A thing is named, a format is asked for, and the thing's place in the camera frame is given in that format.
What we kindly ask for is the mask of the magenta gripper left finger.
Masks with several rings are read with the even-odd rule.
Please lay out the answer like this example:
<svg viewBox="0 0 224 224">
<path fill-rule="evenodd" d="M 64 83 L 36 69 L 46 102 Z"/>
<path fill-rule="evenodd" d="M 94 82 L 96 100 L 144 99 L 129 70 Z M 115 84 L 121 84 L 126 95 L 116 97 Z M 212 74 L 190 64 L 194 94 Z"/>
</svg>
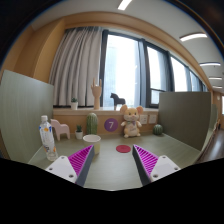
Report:
<svg viewBox="0 0 224 224">
<path fill-rule="evenodd" d="M 69 157 L 60 156 L 46 171 L 83 187 L 94 155 L 94 146 L 90 145 Z"/>
</svg>

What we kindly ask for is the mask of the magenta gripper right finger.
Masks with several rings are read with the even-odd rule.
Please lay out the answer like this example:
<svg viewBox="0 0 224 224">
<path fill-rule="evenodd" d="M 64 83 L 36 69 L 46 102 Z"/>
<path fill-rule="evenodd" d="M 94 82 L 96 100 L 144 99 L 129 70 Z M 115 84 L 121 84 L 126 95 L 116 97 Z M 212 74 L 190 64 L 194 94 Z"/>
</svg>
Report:
<svg viewBox="0 0 224 224">
<path fill-rule="evenodd" d="M 133 145 L 132 154 L 143 186 L 180 170 L 166 155 L 157 156 L 138 145 Z"/>
</svg>

